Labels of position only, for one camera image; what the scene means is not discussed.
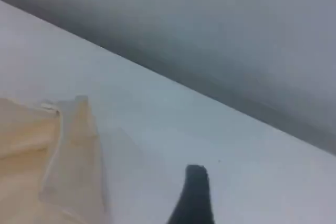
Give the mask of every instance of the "black object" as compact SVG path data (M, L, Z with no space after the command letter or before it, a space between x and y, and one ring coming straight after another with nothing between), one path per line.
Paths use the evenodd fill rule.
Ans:
M215 224L205 167L187 166L180 199L167 224Z

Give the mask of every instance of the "cloth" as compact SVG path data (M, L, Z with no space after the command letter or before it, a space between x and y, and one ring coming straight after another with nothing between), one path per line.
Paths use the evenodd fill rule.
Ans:
M104 223L101 148L88 99L45 107L0 99L0 223Z

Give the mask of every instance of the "gray wall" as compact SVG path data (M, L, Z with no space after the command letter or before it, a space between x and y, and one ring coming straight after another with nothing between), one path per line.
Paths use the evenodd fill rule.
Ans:
M336 151L335 0L5 1Z

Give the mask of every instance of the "white table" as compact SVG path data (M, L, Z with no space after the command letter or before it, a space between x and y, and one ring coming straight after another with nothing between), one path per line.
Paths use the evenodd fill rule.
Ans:
M217 224L334 224L336 158L0 3L0 96L87 94L114 224L164 224L187 164L204 165Z

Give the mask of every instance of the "beige fabric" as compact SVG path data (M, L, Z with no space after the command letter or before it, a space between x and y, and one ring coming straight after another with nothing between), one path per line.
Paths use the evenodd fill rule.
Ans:
M100 144L86 97L49 112L0 99L0 223L104 221Z

